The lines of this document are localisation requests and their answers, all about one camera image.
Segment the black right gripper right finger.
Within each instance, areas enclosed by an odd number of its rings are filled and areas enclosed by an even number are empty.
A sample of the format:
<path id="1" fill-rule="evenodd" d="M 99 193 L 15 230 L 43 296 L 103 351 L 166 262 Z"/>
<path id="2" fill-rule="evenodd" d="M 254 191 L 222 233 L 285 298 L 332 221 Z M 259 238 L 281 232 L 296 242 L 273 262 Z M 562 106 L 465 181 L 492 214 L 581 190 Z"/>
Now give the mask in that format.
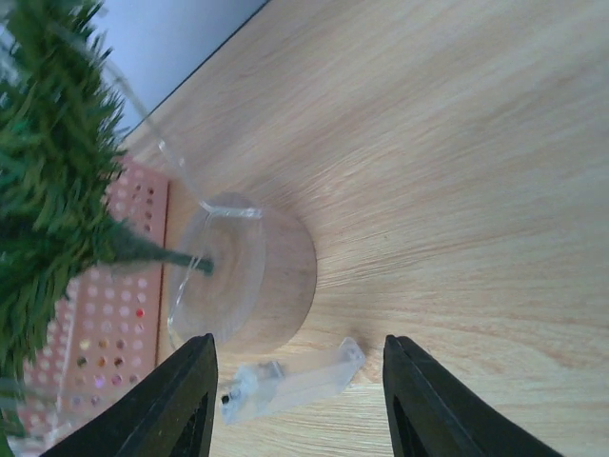
<path id="1" fill-rule="evenodd" d="M 558 456 L 405 336 L 388 335 L 383 390 L 396 456 Z"/>

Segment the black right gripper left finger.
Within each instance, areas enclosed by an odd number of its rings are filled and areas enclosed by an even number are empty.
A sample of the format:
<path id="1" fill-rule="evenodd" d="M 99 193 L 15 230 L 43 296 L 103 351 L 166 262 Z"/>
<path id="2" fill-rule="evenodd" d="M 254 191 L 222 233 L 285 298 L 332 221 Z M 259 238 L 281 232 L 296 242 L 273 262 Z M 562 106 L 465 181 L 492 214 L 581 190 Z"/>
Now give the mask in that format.
<path id="1" fill-rule="evenodd" d="M 193 337 L 121 400 L 44 454 L 207 456 L 217 386 L 213 336 Z"/>

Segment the clear plastic battery box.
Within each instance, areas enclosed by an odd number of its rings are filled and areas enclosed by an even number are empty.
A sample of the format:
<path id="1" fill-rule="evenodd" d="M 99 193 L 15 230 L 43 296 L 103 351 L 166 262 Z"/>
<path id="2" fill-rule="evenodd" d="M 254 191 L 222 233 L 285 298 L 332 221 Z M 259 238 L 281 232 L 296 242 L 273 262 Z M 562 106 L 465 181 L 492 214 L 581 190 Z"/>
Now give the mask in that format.
<path id="1" fill-rule="evenodd" d="M 218 386 L 222 420 L 233 425 L 337 395 L 364 364 L 362 349 L 347 337 L 336 348 L 243 365 Z"/>

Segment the pink perforated plastic basket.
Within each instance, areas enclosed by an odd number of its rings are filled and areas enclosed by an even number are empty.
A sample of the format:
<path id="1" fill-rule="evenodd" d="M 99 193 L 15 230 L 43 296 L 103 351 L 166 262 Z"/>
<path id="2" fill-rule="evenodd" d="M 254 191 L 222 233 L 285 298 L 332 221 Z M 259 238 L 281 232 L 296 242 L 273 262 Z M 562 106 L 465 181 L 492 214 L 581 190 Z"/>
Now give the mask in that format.
<path id="1" fill-rule="evenodd" d="M 132 161 L 107 191 L 111 215 L 162 245 L 167 178 Z M 43 451 L 110 407 L 156 362 L 162 268 L 99 265 L 69 282 L 46 345 L 18 382 L 1 376 L 4 455 Z"/>

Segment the round wooden tree base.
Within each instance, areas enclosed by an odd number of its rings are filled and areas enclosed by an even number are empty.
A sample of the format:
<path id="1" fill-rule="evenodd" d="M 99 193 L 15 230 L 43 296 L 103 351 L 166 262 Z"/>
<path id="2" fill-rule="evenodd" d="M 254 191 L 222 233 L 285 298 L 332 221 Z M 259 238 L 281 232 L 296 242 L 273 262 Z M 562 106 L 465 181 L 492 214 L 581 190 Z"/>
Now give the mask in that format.
<path id="1" fill-rule="evenodd" d="M 296 217 L 223 192 L 190 219 L 178 250 L 193 260 L 170 270 L 173 348 L 210 333 L 225 352 L 267 353 L 302 326 L 315 293 L 317 259 Z"/>

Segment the clear led string lights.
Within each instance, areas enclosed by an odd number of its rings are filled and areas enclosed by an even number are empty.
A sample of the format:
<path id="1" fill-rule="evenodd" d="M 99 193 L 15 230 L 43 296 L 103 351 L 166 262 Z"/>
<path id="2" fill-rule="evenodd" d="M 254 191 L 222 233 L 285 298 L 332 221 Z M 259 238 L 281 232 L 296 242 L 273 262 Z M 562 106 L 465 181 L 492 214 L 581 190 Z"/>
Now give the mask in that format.
<path id="1" fill-rule="evenodd" d="M 164 250 L 170 271 L 167 330 L 181 340 L 205 333 L 226 340 L 246 323 L 263 282 L 263 211 L 239 193 L 204 196 L 174 140 L 150 116 L 126 76 L 112 62 L 104 76 L 139 115 L 147 144 L 173 166 L 170 205 L 177 207 L 184 197 L 191 211 L 179 241 Z"/>

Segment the small green christmas tree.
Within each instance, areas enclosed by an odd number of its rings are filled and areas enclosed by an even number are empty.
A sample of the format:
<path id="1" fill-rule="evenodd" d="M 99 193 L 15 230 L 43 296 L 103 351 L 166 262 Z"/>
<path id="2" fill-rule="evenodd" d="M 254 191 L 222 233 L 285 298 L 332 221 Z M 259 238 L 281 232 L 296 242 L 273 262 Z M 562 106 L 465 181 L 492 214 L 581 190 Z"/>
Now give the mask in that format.
<path id="1" fill-rule="evenodd" d="M 99 1 L 6 1 L 1 25 L 1 376 L 18 382 L 46 345 L 69 282 L 99 265 L 214 270 L 114 218 L 124 101 L 103 77 Z"/>

